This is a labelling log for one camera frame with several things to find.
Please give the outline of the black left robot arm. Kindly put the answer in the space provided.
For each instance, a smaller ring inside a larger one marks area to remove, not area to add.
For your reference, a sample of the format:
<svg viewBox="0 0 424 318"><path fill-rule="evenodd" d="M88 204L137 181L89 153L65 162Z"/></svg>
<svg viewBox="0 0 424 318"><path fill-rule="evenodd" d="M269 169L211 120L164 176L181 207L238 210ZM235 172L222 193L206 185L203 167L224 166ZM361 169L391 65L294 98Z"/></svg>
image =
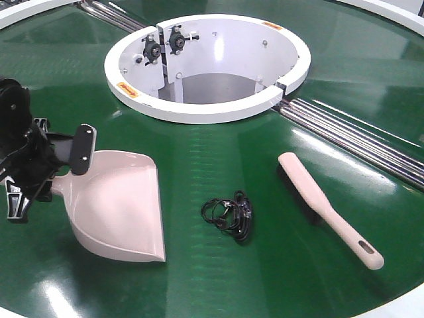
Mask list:
<svg viewBox="0 0 424 318"><path fill-rule="evenodd" d="M6 181L12 223L27 223L32 202L50 201L52 179L70 161L73 137L43 130L30 113L30 92L1 78L1 180Z"/></svg>

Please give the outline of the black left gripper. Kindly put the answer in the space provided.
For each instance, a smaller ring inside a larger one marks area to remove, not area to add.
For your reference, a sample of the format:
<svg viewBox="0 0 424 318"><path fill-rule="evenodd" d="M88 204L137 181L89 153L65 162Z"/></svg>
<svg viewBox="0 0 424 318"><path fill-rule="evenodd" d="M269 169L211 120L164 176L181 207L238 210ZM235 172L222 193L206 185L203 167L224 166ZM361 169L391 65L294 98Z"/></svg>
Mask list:
<svg viewBox="0 0 424 318"><path fill-rule="evenodd" d="M27 223L30 199L52 200L52 178L62 166L70 164L74 137L69 134L46 132L47 119L34 119L23 135L23 144L8 153L1 145L1 179L5 179L7 220Z"/></svg>

